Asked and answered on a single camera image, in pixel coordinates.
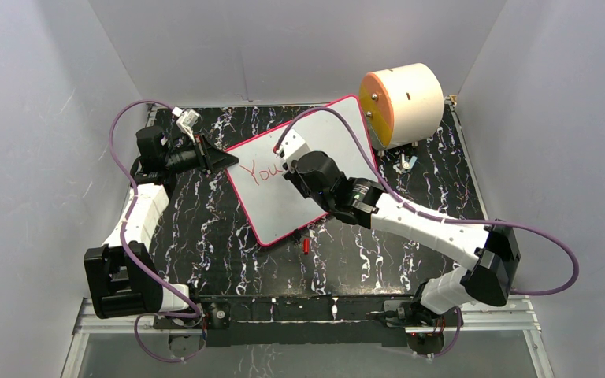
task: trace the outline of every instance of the cylindrical container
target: cylindrical container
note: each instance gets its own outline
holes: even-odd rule
[[[440,126],[444,95],[424,64],[370,72],[358,93],[366,119],[382,146],[402,146],[429,138]]]

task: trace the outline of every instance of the whiteboard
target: whiteboard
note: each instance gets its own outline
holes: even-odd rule
[[[328,104],[347,120],[362,148],[375,164],[358,98],[349,95]],[[311,198],[303,198],[282,176],[280,159],[273,153],[284,132],[282,124],[227,149],[239,163],[228,168],[228,178],[247,215],[258,244],[269,246],[323,217],[324,212]],[[324,151],[335,160],[347,177],[377,181],[340,120],[328,112],[316,112],[299,120],[294,129],[312,151]]]

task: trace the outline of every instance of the black marble tabletop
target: black marble tabletop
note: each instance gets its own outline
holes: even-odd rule
[[[225,149],[282,124],[307,109],[299,106],[198,109],[195,132]],[[167,109],[157,124],[177,132]],[[399,159],[416,154],[408,173]],[[481,207],[451,111],[436,134],[418,147],[377,157],[379,170],[408,199],[453,217],[481,218]],[[443,255],[386,232],[322,219],[302,232],[303,253],[293,238],[257,244],[226,172],[185,173],[159,222],[151,253],[159,274],[172,283],[193,283],[202,295],[354,295],[414,292],[420,282],[451,270]]]

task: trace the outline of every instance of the white robotic arm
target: white robotic arm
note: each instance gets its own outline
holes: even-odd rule
[[[439,316],[477,300],[492,306],[507,302],[520,254],[510,228],[483,229],[435,222],[405,208],[376,182],[347,178],[321,151],[310,151],[304,139],[290,131],[276,153],[290,180],[304,197],[348,224],[391,232],[436,250],[460,266],[423,283],[415,307]],[[417,211],[450,217],[409,202]]]
[[[139,130],[136,138],[140,156],[131,169],[138,197],[128,216],[124,240],[140,262],[153,272],[156,269],[147,251],[176,186],[176,175],[192,169],[214,172],[238,162],[237,157],[217,149],[204,135],[192,133],[191,126],[199,116],[195,111],[175,108],[173,115],[184,133],[180,143],[174,146],[170,135],[161,126]],[[164,313],[189,307],[188,301],[157,283],[125,255],[121,228],[134,199],[131,189],[112,234],[101,246],[90,248],[84,255],[91,300],[100,318]],[[193,295],[187,284],[173,284],[172,287],[186,298]]]

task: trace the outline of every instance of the white wall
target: white wall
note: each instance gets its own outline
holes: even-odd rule
[[[581,261],[576,286],[533,299],[556,376],[605,376],[605,2],[507,2],[458,111],[489,215],[546,228]],[[519,287],[568,278],[562,251],[518,236]]]
[[[145,97],[325,102],[422,62],[457,93],[505,0],[90,0]]]
[[[61,373],[84,251],[126,194],[109,123],[138,97],[86,0],[0,1],[0,376]],[[118,132],[129,158],[143,115]]]

